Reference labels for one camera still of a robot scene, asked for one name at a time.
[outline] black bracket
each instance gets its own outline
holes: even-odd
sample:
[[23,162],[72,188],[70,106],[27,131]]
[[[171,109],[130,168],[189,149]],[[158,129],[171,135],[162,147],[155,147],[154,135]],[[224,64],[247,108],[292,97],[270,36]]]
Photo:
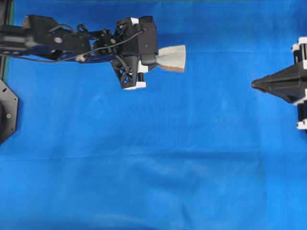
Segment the black bracket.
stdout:
[[16,130],[18,97],[0,80],[0,145]]

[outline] black mount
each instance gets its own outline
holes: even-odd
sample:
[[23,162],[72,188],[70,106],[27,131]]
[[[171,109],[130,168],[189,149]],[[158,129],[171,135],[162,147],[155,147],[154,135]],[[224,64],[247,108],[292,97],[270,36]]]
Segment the black mount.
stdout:
[[298,129],[307,129],[307,37],[291,48],[294,65],[272,75],[254,80],[252,87],[297,105]]
[[[11,6],[12,0],[0,0],[0,25],[10,23]],[[16,131],[18,110],[18,97],[3,82],[6,62],[0,57],[0,145]]]

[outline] black cable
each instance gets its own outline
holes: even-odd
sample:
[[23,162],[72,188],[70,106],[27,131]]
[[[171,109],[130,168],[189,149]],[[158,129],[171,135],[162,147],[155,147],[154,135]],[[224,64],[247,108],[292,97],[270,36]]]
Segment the black cable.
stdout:
[[73,30],[73,28],[72,28],[70,25],[67,25],[67,24],[58,24],[58,25],[56,25],[55,27],[53,27],[53,28],[51,28],[50,30],[48,30],[48,32],[49,32],[49,33],[52,33],[52,32],[54,32],[54,31],[56,31],[56,30],[58,30],[59,28],[62,28],[62,27],[64,27],[64,26],[68,27],[68,28],[70,29],[71,33],[72,33],[73,35],[75,35],[75,31]]
[[141,33],[144,33],[144,31],[143,30],[139,31],[139,32],[135,33],[134,35],[132,35],[130,38],[128,38],[128,39],[126,39],[124,41],[118,42],[116,44],[113,44],[113,45],[110,45],[110,46],[99,47],[99,48],[90,50],[88,52],[82,53],[82,54],[78,54],[78,55],[75,55],[75,56],[72,56],[72,57],[67,57],[67,58],[64,58],[64,59],[56,60],[56,61],[44,61],[44,60],[39,60],[39,59],[33,59],[33,58],[28,58],[28,57],[20,57],[20,56],[14,56],[14,55],[7,55],[7,54],[0,54],[0,56],[16,58],[16,59],[22,59],[22,60],[28,60],[28,61],[36,61],[36,62],[41,62],[41,63],[57,63],[57,62],[62,62],[62,61],[67,61],[67,60],[75,59],[76,57],[78,57],[80,55],[83,56],[83,55],[86,55],[86,54],[90,54],[90,53],[95,52],[97,50],[109,49],[109,48],[113,48],[115,46],[119,46],[119,45],[121,45],[123,43],[126,43],[126,42],[130,41],[131,39],[133,39],[134,37],[136,37],[137,35],[139,35]]

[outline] blue fabric backdrop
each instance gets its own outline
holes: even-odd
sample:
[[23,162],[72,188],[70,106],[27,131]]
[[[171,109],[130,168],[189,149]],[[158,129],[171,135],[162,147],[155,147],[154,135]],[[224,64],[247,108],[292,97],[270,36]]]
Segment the blue fabric backdrop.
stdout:
[[304,0],[16,0],[89,30],[152,15],[184,74],[155,69],[122,91],[108,63],[11,59],[18,131],[0,148],[1,230],[246,230],[307,226],[307,134],[296,108],[252,90],[293,64]]

